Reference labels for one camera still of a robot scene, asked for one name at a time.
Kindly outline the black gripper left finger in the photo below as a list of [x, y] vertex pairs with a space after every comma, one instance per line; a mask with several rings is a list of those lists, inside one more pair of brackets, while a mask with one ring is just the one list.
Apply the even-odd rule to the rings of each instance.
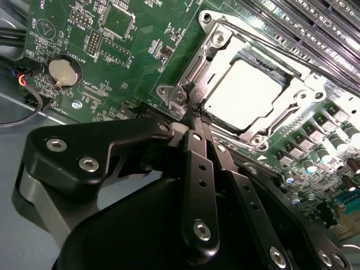
[[181, 247], [187, 256], [219, 251], [214, 165], [201, 109], [179, 123], [144, 117], [42, 127], [26, 138], [15, 207], [62, 249], [82, 221], [160, 179], [183, 185]]

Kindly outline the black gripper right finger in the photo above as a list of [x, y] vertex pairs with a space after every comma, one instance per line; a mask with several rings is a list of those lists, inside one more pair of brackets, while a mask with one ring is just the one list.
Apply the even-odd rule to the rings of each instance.
[[250, 239], [243, 269], [351, 269], [346, 256], [251, 163], [236, 165], [228, 149], [215, 142], [212, 118], [202, 112], [208, 149], [231, 202]]

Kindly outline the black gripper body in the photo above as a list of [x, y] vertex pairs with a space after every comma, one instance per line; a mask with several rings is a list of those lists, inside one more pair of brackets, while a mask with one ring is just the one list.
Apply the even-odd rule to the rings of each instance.
[[[181, 247], [183, 185], [160, 179], [82, 221], [66, 239], [57, 269], [194, 269]], [[268, 269], [242, 216], [217, 196], [220, 246], [201, 269]]]

